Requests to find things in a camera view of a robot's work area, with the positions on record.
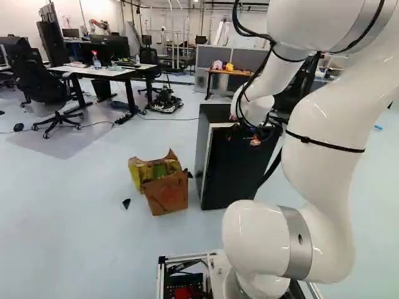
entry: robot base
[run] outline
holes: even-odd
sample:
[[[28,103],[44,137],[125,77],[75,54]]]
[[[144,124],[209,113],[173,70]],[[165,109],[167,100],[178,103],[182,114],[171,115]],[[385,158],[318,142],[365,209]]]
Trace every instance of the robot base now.
[[[159,257],[158,275],[156,279],[156,299],[171,299],[177,288],[191,288],[187,282],[189,275],[184,272],[200,273],[202,282],[196,283],[200,287],[202,296],[194,298],[212,299],[250,299],[239,287],[234,271],[222,250],[205,252],[202,254],[166,255]],[[322,299],[316,285],[307,283],[313,299]],[[296,280],[291,280],[288,291],[281,299],[306,299]]]

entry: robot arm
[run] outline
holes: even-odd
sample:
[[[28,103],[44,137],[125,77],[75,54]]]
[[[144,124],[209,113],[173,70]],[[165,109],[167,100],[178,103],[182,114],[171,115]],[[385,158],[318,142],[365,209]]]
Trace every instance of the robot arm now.
[[[97,22],[95,19],[90,19],[89,24],[90,24],[90,34],[95,34],[94,25],[96,25],[98,28],[104,29],[104,33],[106,36],[109,36],[111,34],[111,29],[107,21],[101,20],[101,22]]]
[[[242,102],[253,123],[269,112],[272,95],[295,75],[301,56],[317,50],[351,54],[375,42],[365,50],[367,59],[359,59],[338,80],[302,99],[292,112],[282,167],[308,204],[295,210],[238,201],[224,215],[224,249],[251,298],[279,298],[288,278],[339,282],[353,267],[348,208],[352,173],[375,120],[399,93],[396,4],[272,0],[269,5],[268,33],[277,44],[263,73],[247,89],[249,103]]]

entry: floor mat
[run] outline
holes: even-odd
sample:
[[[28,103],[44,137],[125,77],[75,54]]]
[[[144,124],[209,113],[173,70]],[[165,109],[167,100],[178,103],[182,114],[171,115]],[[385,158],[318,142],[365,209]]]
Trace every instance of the floor mat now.
[[[87,107],[82,126],[98,121],[115,121],[122,113],[113,110],[105,102]],[[69,159],[85,147],[92,144],[111,130],[111,123],[99,123],[81,130],[64,127],[51,131],[50,138],[45,140],[42,135],[45,130],[28,131],[12,135],[7,141],[23,148],[29,148],[59,159]]]

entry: red component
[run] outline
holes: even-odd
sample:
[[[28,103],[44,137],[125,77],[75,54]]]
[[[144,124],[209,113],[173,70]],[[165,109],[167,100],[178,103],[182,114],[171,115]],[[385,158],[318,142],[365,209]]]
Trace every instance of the red component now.
[[[188,287],[177,288],[174,292],[175,299],[190,299],[192,298],[192,292]]]

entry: gray floor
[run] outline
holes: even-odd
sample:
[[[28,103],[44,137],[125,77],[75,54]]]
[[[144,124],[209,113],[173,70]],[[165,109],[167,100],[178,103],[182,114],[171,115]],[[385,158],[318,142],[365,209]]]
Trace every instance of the gray floor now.
[[[132,84],[134,89],[144,86]],[[94,94],[88,80],[82,87]],[[122,84],[113,83],[112,88],[125,101]],[[149,113],[147,118],[198,116],[204,95],[189,86],[173,88],[184,108],[173,115]],[[19,108],[18,96],[0,90],[0,110],[6,112],[0,116],[0,131],[12,130],[17,122],[29,128],[37,120]],[[144,106],[143,95],[135,92],[135,98]],[[89,108],[86,123],[114,121],[121,115],[103,104]],[[352,184],[357,263],[345,281],[320,286],[325,298],[399,295],[395,288],[399,107],[387,110],[378,124],[384,130],[372,131]],[[112,130],[106,123],[80,132],[60,128],[50,140],[43,140],[42,132],[1,134],[0,297],[154,298],[159,255],[221,248],[224,211],[202,211],[192,180],[189,209],[153,217],[127,169],[128,158],[156,159],[169,148],[184,167],[193,169],[196,129],[196,120],[135,117]],[[127,211],[122,206],[126,198],[132,199]],[[303,203],[280,169],[257,200],[292,207]]]

